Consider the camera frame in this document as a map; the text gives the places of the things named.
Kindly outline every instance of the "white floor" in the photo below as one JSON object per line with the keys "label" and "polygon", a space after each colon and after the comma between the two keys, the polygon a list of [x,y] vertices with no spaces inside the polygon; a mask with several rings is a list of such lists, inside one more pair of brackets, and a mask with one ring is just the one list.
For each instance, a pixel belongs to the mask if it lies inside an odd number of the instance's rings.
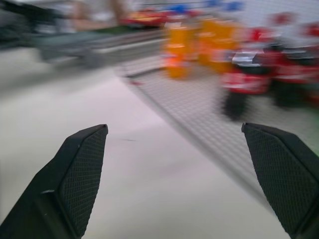
{"label": "white floor", "polygon": [[181,137],[112,68],[0,57],[0,221],[70,134],[106,123],[86,239],[288,239],[276,217]]}

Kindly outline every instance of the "blurred background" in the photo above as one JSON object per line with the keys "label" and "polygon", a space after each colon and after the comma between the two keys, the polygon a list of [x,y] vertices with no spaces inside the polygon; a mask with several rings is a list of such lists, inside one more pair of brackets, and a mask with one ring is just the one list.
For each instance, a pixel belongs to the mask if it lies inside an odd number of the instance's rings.
{"label": "blurred background", "polygon": [[316,0],[2,0],[0,221],[106,123],[84,238],[279,238],[243,122],[319,153]]}

